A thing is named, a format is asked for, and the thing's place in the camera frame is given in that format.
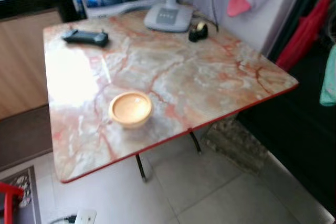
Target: white wall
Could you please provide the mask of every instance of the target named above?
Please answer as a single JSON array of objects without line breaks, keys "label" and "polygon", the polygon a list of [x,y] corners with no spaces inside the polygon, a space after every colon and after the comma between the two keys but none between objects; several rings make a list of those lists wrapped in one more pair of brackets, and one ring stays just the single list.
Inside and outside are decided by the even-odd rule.
[{"label": "white wall", "polygon": [[[295,0],[268,0],[254,13],[244,13],[230,18],[226,15],[228,1],[216,0],[216,13],[221,25],[264,55],[269,53],[295,2]],[[193,3],[206,15],[213,17],[211,0],[193,0]]]}]

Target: black remote control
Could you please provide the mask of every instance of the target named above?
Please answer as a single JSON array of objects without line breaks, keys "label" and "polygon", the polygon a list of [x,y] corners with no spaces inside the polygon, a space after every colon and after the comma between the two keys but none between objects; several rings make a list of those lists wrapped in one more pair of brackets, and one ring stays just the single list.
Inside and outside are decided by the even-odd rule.
[{"label": "black remote control", "polygon": [[93,33],[90,31],[73,29],[66,32],[62,36],[62,39],[68,43],[84,43],[104,47],[109,42],[109,35],[103,31],[100,33]]}]

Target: metal table leg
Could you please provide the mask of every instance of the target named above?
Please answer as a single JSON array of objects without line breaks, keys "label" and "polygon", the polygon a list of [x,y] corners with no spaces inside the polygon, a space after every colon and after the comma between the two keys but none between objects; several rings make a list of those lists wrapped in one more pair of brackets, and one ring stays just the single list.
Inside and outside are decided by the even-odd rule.
[{"label": "metal table leg", "polygon": [[190,136],[192,137],[192,139],[193,139],[193,141],[194,141],[194,144],[195,144],[195,146],[196,146],[196,149],[197,149],[198,154],[201,155],[201,154],[202,154],[202,150],[201,150],[201,147],[199,146],[199,143],[198,143],[198,141],[197,141],[197,138],[196,138],[194,132],[190,131],[189,134],[190,134]]},{"label": "metal table leg", "polygon": [[147,179],[146,179],[145,172],[143,171],[143,167],[142,167],[142,163],[141,163],[141,160],[140,160],[140,156],[138,154],[136,154],[135,158],[136,158],[136,162],[138,163],[138,167],[139,167],[139,170],[140,170],[140,174],[141,174],[142,180],[144,182],[146,182]]}]

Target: green cloth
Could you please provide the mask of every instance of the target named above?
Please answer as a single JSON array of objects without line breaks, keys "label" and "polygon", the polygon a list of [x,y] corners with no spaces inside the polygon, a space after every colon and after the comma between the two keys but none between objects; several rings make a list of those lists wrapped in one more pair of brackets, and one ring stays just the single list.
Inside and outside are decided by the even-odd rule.
[{"label": "green cloth", "polygon": [[336,105],[336,45],[330,51],[327,67],[325,68],[320,103],[323,106]]}]

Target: red umbrella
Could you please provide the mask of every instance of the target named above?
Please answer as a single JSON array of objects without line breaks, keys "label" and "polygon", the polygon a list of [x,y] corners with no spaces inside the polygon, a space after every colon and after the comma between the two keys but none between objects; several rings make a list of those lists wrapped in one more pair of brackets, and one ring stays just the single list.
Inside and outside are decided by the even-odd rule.
[{"label": "red umbrella", "polygon": [[328,14],[330,0],[319,0],[310,14],[300,19],[300,24],[284,50],[277,65],[288,71],[309,51]]}]

